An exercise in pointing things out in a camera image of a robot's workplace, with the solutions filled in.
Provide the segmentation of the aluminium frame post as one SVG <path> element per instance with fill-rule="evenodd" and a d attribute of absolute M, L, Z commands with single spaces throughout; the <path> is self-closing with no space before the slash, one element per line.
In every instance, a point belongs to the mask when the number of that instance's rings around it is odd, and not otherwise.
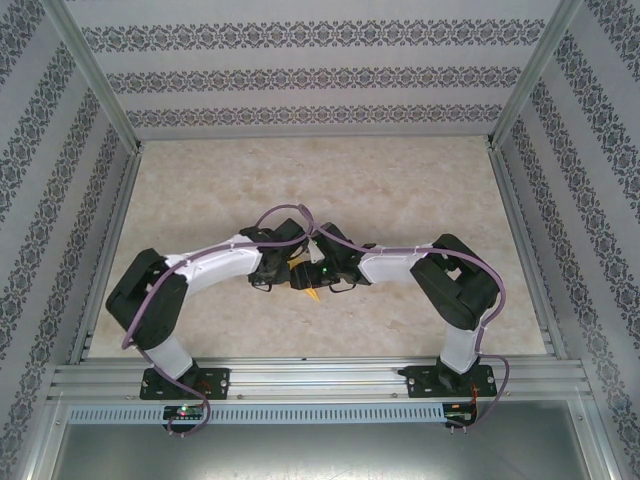
<path fill-rule="evenodd" d="M 141 141 L 65 0 L 40 2 L 120 139 L 129 149 L 138 150 Z"/>
<path fill-rule="evenodd" d="M 495 150 L 501 145 L 516 121 L 518 115 L 544 72 L 553 52 L 559 45 L 584 0 L 559 0 L 559 3 L 540 36 L 531 57 L 516 82 L 496 125 L 487 136 L 486 145 Z"/>

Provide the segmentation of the aluminium table side rail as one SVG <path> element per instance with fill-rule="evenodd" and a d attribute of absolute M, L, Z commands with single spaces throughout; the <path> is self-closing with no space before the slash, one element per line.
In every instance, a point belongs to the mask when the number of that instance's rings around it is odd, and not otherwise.
<path fill-rule="evenodd" d="M 504 205 L 546 351 L 556 359 L 569 360 L 571 356 L 565 348 L 542 275 L 538 269 L 533 246 L 526 228 L 526 222 L 517 200 L 516 191 L 508 174 L 508 169 L 504 163 L 501 152 L 495 147 L 489 146 L 487 153 Z"/>
<path fill-rule="evenodd" d="M 86 349 L 86 341 L 91 341 L 99 319 L 117 246 L 144 153 L 144 147 L 145 143 L 142 142 L 131 152 L 122 172 L 116 196 L 114 197 L 113 209 L 109 217 L 107 229 L 104 232 L 102 247 L 97 258 L 96 269 L 81 309 L 78 328 L 72 340 L 72 349 L 68 352 L 67 365 L 77 365 L 82 362 Z"/>

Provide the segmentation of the grey sheet metal panel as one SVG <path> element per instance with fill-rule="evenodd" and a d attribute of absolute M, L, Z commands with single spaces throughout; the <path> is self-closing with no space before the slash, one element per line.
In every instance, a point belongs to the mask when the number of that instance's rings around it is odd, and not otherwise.
<path fill-rule="evenodd" d="M 588 480 L 574 440 L 436 425 L 73 425 L 52 480 Z"/>

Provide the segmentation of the yellow paper sheet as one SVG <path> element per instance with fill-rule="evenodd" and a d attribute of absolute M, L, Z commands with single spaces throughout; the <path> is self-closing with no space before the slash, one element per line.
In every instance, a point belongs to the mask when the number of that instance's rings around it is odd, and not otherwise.
<path fill-rule="evenodd" d="M 294 266 L 313 266 L 312 262 L 310 260 L 305 260 L 302 259 L 301 257 L 295 257 L 291 260 L 287 261 L 288 267 L 289 267 L 289 282 L 290 282 L 290 269 L 293 268 Z M 314 299 L 315 301 L 319 302 L 320 298 L 319 295 L 316 292 L 316 289 L 312 289 L 312 288 L 307 288 L 307 282 L 306 282 L 306 289 L 305 290 L 297 290 L 297 291 L 302 291 L 304 293 L 306 293 L 307 295 L 309 295 L 312 299 Z"/>

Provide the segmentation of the long aluminium mounting rail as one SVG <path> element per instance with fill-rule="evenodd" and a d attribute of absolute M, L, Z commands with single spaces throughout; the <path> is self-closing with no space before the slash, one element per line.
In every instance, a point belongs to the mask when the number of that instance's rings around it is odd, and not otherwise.
<path fill-rule="evenodd" d="M 371 403 L 403 400 L 407 388 L 397 371 L 433 365 L 430 357 L 209 358 L 202 367 L 227 368 L 230 403 Z M 593 390 L 579 360 L 550 355 L 488 360 L 505 401 L 590 398 Z M 134 358 L 95 358 L 54 370 L 47 400 L 64 403 L 137 403 L 147 364 Z"/>

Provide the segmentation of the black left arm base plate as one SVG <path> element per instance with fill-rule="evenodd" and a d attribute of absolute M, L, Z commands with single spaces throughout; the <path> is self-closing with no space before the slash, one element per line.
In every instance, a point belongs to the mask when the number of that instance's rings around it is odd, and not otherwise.
<path fill-rule="evenodd" d="M 230 370 L 192 367 L 178 382 L 204 395 L 208 400 L 226 400 Z M 196 400 L 197 396 L 164 379 L 155 369 L 144 371 L 139 392 L 142 400 Z"/>

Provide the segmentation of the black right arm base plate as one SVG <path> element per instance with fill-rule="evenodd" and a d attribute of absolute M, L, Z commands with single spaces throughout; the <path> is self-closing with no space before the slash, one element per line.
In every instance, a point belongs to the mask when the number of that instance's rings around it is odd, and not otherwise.
<path fill-rule="evenodd" d="M 493 369 L 474 365 L 463 374 L 438 365 L 406 366 L 397 371 L 404 378 L 410 398 L 492 398 L 497 394 Z"/>

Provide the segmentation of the short aluminium frame bar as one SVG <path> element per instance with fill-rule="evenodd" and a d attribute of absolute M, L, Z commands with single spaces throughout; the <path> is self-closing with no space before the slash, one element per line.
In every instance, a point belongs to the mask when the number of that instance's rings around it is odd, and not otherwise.
<path fill-rule="evenodd" d="M 65 435 L 69 407 L 47 400 L 15 480 L 51 480 Z"/>
<path fill-rule="evenodd" d="M 623 480 L 595 401 L 577 397 L 567 405 L 589 480 Z"/>

